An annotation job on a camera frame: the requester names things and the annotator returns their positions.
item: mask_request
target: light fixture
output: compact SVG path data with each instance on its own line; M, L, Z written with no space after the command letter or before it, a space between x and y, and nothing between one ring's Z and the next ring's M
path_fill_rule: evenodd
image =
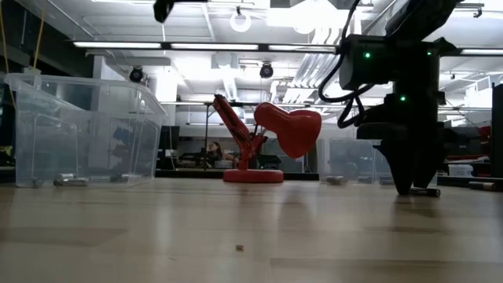
M463 49L461 55L503 56L503 49Z
M305 108L309 105L275 104L277 107Z
M309 45L269 45L270 51L302 51L307 53L335 53L335 46L309 46Z
M346 108L346 105L311 105L312 108L335 108L335 109L343 109Z
M204 105L203 102L161 102L162 105Z
M239 6L236 8L237 12L233 13L233 15L230 17L230 27L237 32L245 32L250 29L252 26L252 18L248 13L245 11L240 11ZM236 22L236 18L238 16L243 16L244 17L244 23L238 24Z
M257 44L171 43L174 50L258 50Z
M189 126L206 126L206 123L186 123L185 125ZM224 123L208 123L208 126L225 126ZM245 126L251 127L255 126L255 124L245 124Z
M109 48L109 49L161 49L161 44L156 42L74 42L79 48Z
M97 3L120 3L120 4L153 4L156 0L91 0Z

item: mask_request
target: desk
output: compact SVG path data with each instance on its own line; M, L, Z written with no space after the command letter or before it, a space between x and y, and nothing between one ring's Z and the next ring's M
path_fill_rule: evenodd
M501 282L502 196L173 178L3 186L0 282Z

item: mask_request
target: plastic storage container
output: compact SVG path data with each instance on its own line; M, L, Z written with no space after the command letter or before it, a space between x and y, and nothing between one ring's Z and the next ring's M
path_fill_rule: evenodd
M321 183L328 177L344 177L348 181L361 184L393 186L394 180L386 157L374 145L376 140L358 140L354 138L330 139L328 147L325 140L317 142L318 174ZM437 175L428 188L437 186Z
M349 181L374 182L374 148L370 141L352 138L318 140L318 174L320 182L327 177L344 177Z
M167 118L133 83L10 74L16 92L16 184L135 185L154 178Z

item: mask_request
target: lamp base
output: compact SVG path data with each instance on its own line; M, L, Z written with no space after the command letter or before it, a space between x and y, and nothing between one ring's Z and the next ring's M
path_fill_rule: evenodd
M237 170L230 169L223 173L224 182L236 183L279 183L283 182L283 171L279 170Z

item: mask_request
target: red object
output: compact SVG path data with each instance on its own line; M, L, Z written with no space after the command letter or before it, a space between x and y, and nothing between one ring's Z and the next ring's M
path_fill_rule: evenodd
M226 170L223 174L226 182L278 183L283 182L283 172L279 170Z
M299 158L311 149L321 131L321 115L309 110L286 112L269 102L255 110L255 121L277 135L281 148L291 158Z
M282 171L248 170L248 161L260 153L262 144L267 140L265 131L259 134L250 133L222 95L215 95L213 106L240 148L238 170L225 171L223 180L246 183L283 182ZM319 113L307 110L286 112L268 102L257 106L255 121L276 133L281 148L291 158L306 154L316 143L321 130Z

